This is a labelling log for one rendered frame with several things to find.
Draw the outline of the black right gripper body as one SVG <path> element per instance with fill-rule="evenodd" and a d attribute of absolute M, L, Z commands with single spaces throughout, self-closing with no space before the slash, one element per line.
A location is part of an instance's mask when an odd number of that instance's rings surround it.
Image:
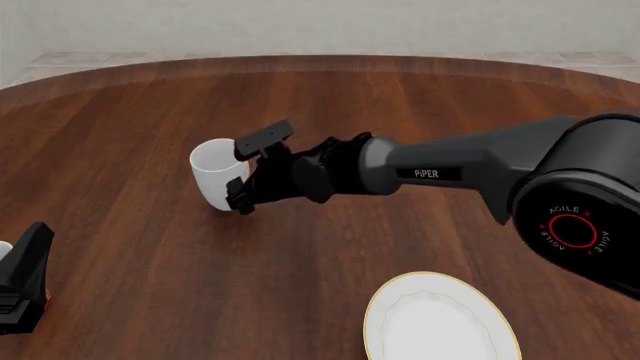
<path fill-rule="evenodd" d="M 289 149 L 265 149 L 253 156 L 256 167 L 248 179 L 249 198 L 253 205 L 296 197 L 296 185 L 291 176 L 294 156 Z"/>

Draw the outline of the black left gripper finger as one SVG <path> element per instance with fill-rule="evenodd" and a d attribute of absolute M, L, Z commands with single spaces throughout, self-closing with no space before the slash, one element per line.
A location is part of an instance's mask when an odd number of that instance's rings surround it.
<path fill-rule="evenodd" d="M 0 291 L 44 293 L 46 266 L 54 232 L 34 222 L 0 260 Z"/>

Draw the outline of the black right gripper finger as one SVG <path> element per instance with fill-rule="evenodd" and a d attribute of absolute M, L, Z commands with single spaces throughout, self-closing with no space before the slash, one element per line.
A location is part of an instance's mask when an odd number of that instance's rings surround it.
<path fill-rule="evenodd" d="M 232 211 L 240 215 L 249 215 L 255 210 L 251 199 L 251 186 L 244 182 L 241 177 L 236 177 L 227 182 L 226 201 Z"/>

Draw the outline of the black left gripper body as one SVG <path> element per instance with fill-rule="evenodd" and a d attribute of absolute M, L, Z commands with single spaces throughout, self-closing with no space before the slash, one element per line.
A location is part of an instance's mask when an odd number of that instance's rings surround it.
<path fill-rule="evenodd" d="M 0 335 L 29 334 L 49 305 L 45 288 L 35 293 L 16 293 L 0 286 Z"/>

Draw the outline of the white mug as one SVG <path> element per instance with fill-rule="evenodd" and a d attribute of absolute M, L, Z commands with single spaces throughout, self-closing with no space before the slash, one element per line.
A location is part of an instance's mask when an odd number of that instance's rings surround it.
<path fill-rule="evenodd" d="M 189 161 L 199 191 L 205 200 L 220 211 L 231 211 L 226 197 L 227 183 L 240 177 L 246 181 L 250 174 L 247 161 L 238 161 L 232 139 L 219 138 L 201 143 L 192 150 Z"/>

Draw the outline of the white plate with gold rim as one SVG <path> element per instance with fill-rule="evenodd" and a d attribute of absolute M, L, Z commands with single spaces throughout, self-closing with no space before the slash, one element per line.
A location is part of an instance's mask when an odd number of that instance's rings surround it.
<path fill-rule="evenodd" d="M 367 305 L 362 332 L 367 360 L 523 360 L 499 308 L 437 272 L 386 281 Z"/>

